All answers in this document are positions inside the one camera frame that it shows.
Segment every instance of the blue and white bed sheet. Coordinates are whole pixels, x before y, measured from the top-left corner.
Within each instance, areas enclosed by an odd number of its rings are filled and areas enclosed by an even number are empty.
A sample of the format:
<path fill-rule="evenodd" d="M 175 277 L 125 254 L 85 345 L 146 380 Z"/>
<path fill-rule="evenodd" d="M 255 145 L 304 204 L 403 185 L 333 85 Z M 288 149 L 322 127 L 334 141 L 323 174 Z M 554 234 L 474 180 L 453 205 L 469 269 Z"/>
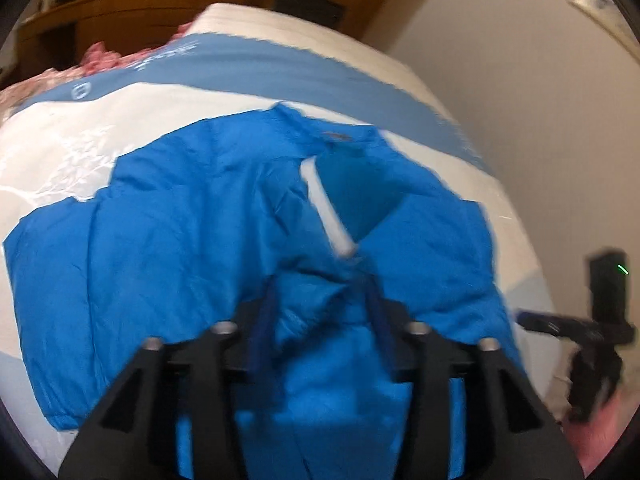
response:
<path fill-rule="evenodd" d="M 135 66 L 44 94 L 14 116 L 0 131 L 0 235 L 38 206 L 92 197 L 108 183 L 120 155 L 201 118 L 266 109 L 279 100 L 308 116 L 384 128 L 396 149 L 436 170 L 462 198 L 483 203 L 497 238 L 498 284 L 507 302 L 548 308 L 512 208 L 455 126 L 406 92 L 336 60 L 222 34 L 187 36 Z M 5 273 L 0 280 L 0 395 L 55 470 L 72 436 L 55 433 L 34 405 Z M 546 368 L 534 375 L 541 391 L 550 379 Z"/>

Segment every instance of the blue stripe on bed sheet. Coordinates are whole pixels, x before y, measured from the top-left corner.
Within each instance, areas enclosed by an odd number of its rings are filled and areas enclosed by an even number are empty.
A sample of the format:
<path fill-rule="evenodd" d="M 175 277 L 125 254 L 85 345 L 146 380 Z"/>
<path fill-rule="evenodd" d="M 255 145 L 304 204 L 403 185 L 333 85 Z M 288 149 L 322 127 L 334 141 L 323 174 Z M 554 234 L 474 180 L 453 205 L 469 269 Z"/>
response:
<path fill-rule="evenodd" d="M 491 173 L 460 130 L 407 92 L 308 50 L 225 34 L 193 34 L 131 67 L 71 82 L 28 101 L 91 101 L 133 83 L 182 84 L 326 108 L 375 124 Z"/>

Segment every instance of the framed picture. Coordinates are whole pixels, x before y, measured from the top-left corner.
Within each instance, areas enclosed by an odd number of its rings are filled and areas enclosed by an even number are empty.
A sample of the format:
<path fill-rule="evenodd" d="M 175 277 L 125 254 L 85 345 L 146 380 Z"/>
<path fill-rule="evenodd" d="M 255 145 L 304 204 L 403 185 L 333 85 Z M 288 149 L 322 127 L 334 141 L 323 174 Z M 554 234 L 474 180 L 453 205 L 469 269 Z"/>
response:
<path fill-rule="evenodd" d="M 604 28 L 640 62 L 640 43 L 613 0 L 569 0 Z"/>

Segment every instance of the mattress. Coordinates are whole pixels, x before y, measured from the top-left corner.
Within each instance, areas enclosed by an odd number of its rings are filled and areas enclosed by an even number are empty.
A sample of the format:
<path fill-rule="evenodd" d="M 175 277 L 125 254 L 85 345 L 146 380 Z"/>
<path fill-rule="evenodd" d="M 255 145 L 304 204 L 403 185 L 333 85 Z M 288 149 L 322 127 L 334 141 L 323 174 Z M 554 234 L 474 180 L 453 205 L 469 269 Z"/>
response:
<path fill-rule="evenodd" d="M 497 285 L 512 310 L 552 312 L 539 263 L 500 183 L 442 104 L 407 67 L 337 32 L 260 9 L 215 4 L 178 41 L 134 65 L 27 102 L 0 130 L 0 236 L 37 207 L 92 197 L 118 156 L 207 117 L 277 102 L 340 123 L 374 124 L 396 150 L 484 206 Z M 516 329 L 544 396 L 559 343 Z M 0 397 L 43 462 L 57 471 L 74 432 L 35 402 L 6 270 L 0 272 Z"/>

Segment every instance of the bed sheet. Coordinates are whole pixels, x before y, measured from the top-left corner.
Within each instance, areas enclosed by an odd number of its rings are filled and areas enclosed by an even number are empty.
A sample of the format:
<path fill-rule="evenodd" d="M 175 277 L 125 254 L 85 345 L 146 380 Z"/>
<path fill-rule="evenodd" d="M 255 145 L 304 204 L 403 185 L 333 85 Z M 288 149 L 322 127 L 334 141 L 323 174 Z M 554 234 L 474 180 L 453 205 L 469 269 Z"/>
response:
<path fill-rule="evenodd" d="M 285 100 L 312 117 L 382 126 L 397 150 L 433 170 L 462 198 L 482 203 L 494 231 L 497 282 L 506 303 L 510 308 L 552 310 L 540 266 L 502 187 L 417 77 L 403 65 L 333 31 L 302 22 L 296 33 L 291 20 L 300 20 L 268 13 L 274 21 L 268 26 L 259 17 L 267 11 L 255 14 L 255 9 L 249 9 L 250 16 L 243 19 L 238 13 L 244 10 L 212 6 L 196 20 L 189 36 L 152 59 L 60 87 L 12 117 L 0 130 L 0 237 L 4 239 L 22 216 L 38 206 L 67 196 L 91 197 L 108 183 L 119 155 L 204 117 L 266 109 Z M 251 32 L 249 18 L 258 19 L 260 28 Z M 254 74 L 252 81 L 234 77 L 242 72 L 241 56 L 226 56 L 239 45 L 248 49 L 241 54 L 254 58 L 246 70 Z M 284 54 L 274 64 L 274 51 L 283 48 Z M 299 53 L 306 57 L 297 57 Z M 270 69 L 256 73 L 254 68 L 260 66 L 255 63 L 260 60 L 270 62 Z M 230 66 L 222 70 L 217 62 Z M 302 79 L 287 73 L 289 65 Z M 193 77 L 194 69 L 200 78 Z M 344 88 L 336 86 L 340 81 Z M 391 102 L 375 106 L 385 96 Z M 393 110 L 406 116 L 393 116 Z M 425 136 L 422 130 L 430 134 Z M 543 336 L 518 331 L 516 336 L 534 385 L 544 394 L 558 359 L 558 345 Z M 0 396 L 18 428 L 56 471 L 74 434 L 53 430 L 34 400 L 21 360 L 4 268 L 0 271 L 0 378 Z"/>

